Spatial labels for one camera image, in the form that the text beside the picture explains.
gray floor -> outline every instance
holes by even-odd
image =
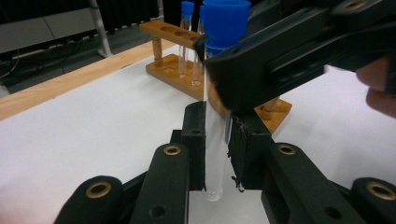
[[[139,30],[138,25],[125,27],[108,35],[113,54],[141,45],[151,40],[150,35]],[[101,47],[100,39],[86,38],[70,42],[52,49],[35,53],[20,59],[14,74],[20,74],[22,81],[6,85],[10,93],[22,91],[36,84],[69,73],[103,58],[97,53]]]

blue screw cap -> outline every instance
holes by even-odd
[[[212,49],[227,49],[239,42],[248,28],[250,2],[245,0],[205,0],[205,44]]]
[[[194,11],[194,3],[189,1],[181,2],[181,16],[183,18],[190,17],[193,11]]]

wooden test tube rack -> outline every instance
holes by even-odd
[[[188,94],[196,100],[202,101],[204,96],[204,83],[199,86],[191,85],[193,62],[187,62],[187,77],[178,76],[178,56],[169,54],[163,57],[161,39],[166,39],[188,49],[193,49],[193,42],[198,34],[193,31],[181,31],[179,27],[163,21],[149,21],[140,25],[140,30],[152,36],[154,62],[146,65],[148,74],[158,78],[168,85]],[[291,110],[291,104],[275,98],[255,108],[262,118],[265,126],[273,133]],[[225,108],[218,108],[220,114],[225,115]]]

glass test tube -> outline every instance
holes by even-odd
[[[225,138],[225,120],[219,112],[221,105],[219,96],[211,84],[210,77],[205,71],[204,101],[206,102],[205,114],[205,185],[203,190],[205,198],[211,202],[221,198],[223,193],[223,180],[228,147]]]
[[[204,20],[202,19],[202,17],[198,21],[197,33],[199,35],[204,34]],[[199,86],[201,84],[201,80],[202,80],[201,74],[202,74],[203,70],[204,70],[204,65],[199,60],[198,53],[195,51],[194,66],[192,68],[192,78],[191,78],[192,86]]]
[[[191,29],[191,15],[181,17],[180,32],[186,32]],[[189,59],[189,49],[184,46],[178,49],[178,77],[181,79],[187,76],[187,61]]]
[[[205,42],[205,55],[210,58],[235,45],[239,41],[239,37],[246,33],[250,2],[245,0],[205,0],[204,6],[205,33],[209,36]],[[224,173],[228,160],[225,118],[226,114],[230,118],[231,113],[224,111],[222,101],[210,81],[206,68],[204,100],[206,102],[206,190],[204,190],[204,196],[209,201],[217,201],[223,194]]]

black cable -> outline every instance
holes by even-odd
[[[19,72],[19,73],[14,73],[12,74],[12,76],[10,77],[6,77],[6,78],[2,78],[2,82],[7,85],[7,86],[11,86],[11,85],[15,85],[23,80],[25,80],[28,77],[34,77],[36,75],[39,75],[42,71],[49,69],[51,67],[57,66],[59,64],[64,63],[67,59],[69,59],[71,56],[75,55],[77,52],[79,52],[79,50],[81,49],[82,46],[82,39],[80,41],[78,41],[75,46],[72,49],[72,52],[70,52],[68,55],[65,55],[63,57],[57,57],[58,59],[61,59],[59,62],[53,63],[51,65],[45,65],[44,63],[38,61],[35,62],[34,60],[23,60],[24,63],[29,63],[29,64],[34,64],[35,65],[35,69],[31,70],[31,71],[23,71],[23,72]]]
[[[0,9],[1,9],[1,11],[2,11],[4,17],[6,18],[6,21],[7,21],[7,22],[11,22],[11,20],[9,19],[9,17],[8,17],[8,15],[7,15],[7,13],[6,13],[6,11],[3,9],[3,6],[2,6],[1,4],[0,4]],[[21,55],[20,55],[20,50],[17,49],[17,61],[16,61],[16,62],[14,63],[14,65],[9,69],[8,72],[4,73],[3,75],[0,74],[0,78],[6,77],[6,76],[9,76],[10,74],[12,74],[12,72],[17,68],[17,65],[18,65],[18,63],[19,63],[19,61],[20,61],[20,56],[21,56]]]

